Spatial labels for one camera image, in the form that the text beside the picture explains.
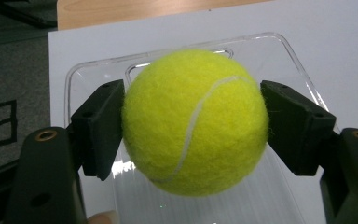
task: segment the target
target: transparent plastic tray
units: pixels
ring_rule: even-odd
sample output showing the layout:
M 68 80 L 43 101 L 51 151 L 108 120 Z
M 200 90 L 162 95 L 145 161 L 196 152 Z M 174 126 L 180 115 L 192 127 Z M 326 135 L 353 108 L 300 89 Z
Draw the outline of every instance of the transparent plastic tray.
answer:
M 195 44 L 231 57 L 259 82 L 271 80 L 292 87 L 325 107 L 319 93 L 290 48 L 278 34 L 264 33 Z M 65 124 L 102 84 L 123 79 L 128 88 L 145 66 L 174 49 L 158 50 L 71 69 L 65 86 Z M 115 205 L 121 223 L 305 223 L 284 178 L 279 158 L 267 147 L 255 170 L 232 189 L 209 197 L 172 195 L 157 189 L 131 162 L 121 144 L 112 167 Z

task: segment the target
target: white surface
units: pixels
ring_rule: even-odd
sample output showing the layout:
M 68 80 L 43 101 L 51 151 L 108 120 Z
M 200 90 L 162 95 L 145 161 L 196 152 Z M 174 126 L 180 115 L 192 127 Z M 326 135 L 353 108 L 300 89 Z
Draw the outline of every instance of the white surface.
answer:
M 338 126 L 358 127 L 358 1 L 350 0 L 275 0 L 50 33 L 51 123 L 63 126 L 65 77 L 78 63 L 267 31 L 289 41 Z M 324 223 L 319 178 L 286 178 L 305 222 Z M 94 201 L 86 198 L 88 215 L 114 206 L 96 203 L 106 188 L 83 182 Z

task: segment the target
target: tennis ball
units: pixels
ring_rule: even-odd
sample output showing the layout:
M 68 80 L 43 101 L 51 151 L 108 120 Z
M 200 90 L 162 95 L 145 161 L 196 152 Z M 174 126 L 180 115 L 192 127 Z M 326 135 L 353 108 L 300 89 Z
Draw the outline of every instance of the tennis ball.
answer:
M 148 65 L 128 88 L 122 124 L 136 168 L 158 188 L 185 196 L 239 183 L 268 137 L 257 83 L 239 63 L 201 49 Z

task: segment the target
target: white seam line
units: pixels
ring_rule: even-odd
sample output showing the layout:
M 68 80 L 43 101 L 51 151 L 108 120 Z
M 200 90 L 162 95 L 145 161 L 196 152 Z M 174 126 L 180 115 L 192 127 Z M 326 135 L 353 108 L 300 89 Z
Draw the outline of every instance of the white seam line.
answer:
M 179 173 L 179 171 L 182 169 L 183 162 L 185 161 L 185 158 L 187 156 L 188 148 L 190 147 L 191 138 L 193 136 L 193 130 L 194 130 L 194 127 L 196 126 L 197 118 L 199 116 L 199 113 L 202 110 L 203 104 L 213 94 L 213 92 L 217 88 L 219 88 L 221 85 L 226 84 L 230 81 L 238 80 L 238 79 L 243 80 L 245 82 L 249 82 L 248 78 L 240 77 L 240 76 L 232 76 L 232 77 L 225 77 L 225 78 L 219 79 L 212 85 L 212 87 L 208 90 L 208 92 L 199 100 L 199 102 L 197 103 L 197 107 L 196 107 L 196 109 L 194 109 L 194 111 L 191 115 L 191 118 L 190 118 L 190 122 L 187 126 L 186 138 L 185 138 L 185 143 L 184 143 L 183 149 L 182 149 L 182 155 L 181 155 L 181 158 L 180 158 L 178 164 L 176 165 L 176 168 L 166 178 L 151 179 L 151 181 L 158 182 L 158 183 L 166 183 L 166 182 L 171 181 Z

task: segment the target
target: gray floor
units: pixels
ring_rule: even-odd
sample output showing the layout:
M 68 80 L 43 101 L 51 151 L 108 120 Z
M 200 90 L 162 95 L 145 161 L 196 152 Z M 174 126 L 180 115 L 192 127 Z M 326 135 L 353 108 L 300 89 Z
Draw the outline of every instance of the gray floor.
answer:
M 56 20 L 55 1 L 10 3 L 46 20 Z M 48 31 L 0 15 L 0 104 L 17 103 L 17 141 L 0 146 L 0 166 L 16 160 L 24 138 L 49 126 Z M 10 117 L 10 107 L 0 107 L 0 121 Z M 0 125 L 0 140 L 7 139 L 12 123 Z

